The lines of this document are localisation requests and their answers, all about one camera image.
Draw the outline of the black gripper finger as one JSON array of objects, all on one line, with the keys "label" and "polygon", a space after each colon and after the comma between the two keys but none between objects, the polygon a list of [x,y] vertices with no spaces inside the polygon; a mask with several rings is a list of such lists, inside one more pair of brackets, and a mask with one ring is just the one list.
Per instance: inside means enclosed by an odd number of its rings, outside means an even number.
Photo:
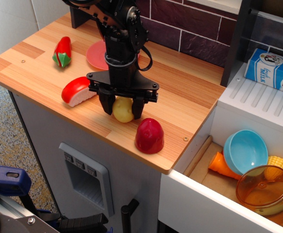
[{"label": "black gripper finger", "polygon": [[99,93],[99,100],[100,100],[101,106],[103,107],[104,112],[107,113],[108,115],[111,115],[112,107],[115,102],[115,96],[104,94],[104,93]]},{"label": "black gripper finger", "polygon": [[133,99],[132,113],[134,115],[134,119],[141,118],[144,105],[145,105],[144,98],[137,97],[137,98]]}]

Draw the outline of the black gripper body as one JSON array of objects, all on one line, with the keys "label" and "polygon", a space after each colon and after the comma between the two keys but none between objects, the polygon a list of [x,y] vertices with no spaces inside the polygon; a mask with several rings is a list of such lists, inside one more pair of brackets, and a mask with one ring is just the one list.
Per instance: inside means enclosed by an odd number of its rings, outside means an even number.
[{"label": "black gripper body", "polygon": [[138,58],[120,65],[107,59],[108,70],[90,72],[89,90],[99,95],[101,102],[114,102],[116,96],[142,99],[144,102],[157,102],[159,85],[141,74],[151,68],[151,59],[145,68],[139,67]]}]

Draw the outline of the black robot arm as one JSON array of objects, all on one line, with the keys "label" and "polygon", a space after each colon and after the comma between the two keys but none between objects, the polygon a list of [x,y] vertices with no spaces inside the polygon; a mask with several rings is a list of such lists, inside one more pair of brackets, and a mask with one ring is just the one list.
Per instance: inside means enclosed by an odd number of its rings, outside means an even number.
[{"label": "black robot arm", "polygon": [[134,0],[66,0],[71,9],[74,28],[87,18],[93,19],[105,42],[107,71],[86,75],[89,90],[99,96],[104,111],[111,115],[116,97],[131,98],[135,119],[141,118],[144,105],[156,102],[159,84],[141,73],[148,71],[153,62],[141,68],[138,55],[141,51],[151,58],[145,47],[148,30],[143,27],[140,10]]}]

